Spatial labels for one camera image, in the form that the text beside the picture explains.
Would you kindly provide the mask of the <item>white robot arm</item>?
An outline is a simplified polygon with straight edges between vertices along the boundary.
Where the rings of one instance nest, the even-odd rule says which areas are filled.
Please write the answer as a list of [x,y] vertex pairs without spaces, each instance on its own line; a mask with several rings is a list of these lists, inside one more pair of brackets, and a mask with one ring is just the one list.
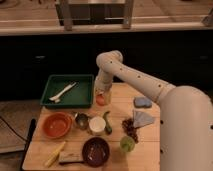
[[213,103],[192,86],[175,86],[123,64],[114,50],[97,56],[95,87],[106,92],[114,77],[160,108],[160,171],[213,171]]

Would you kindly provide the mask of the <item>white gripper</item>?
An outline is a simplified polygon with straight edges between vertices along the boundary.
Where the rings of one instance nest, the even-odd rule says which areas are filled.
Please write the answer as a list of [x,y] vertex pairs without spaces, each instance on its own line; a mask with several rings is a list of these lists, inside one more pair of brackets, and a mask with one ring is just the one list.
[[106,105],[111,103],[111,91],[109,91],[112,87],[112,79],[111,78],[103,78],[97,76],[95,79],[95,99],[99,98],[100,94],[105,93],[105,102]]

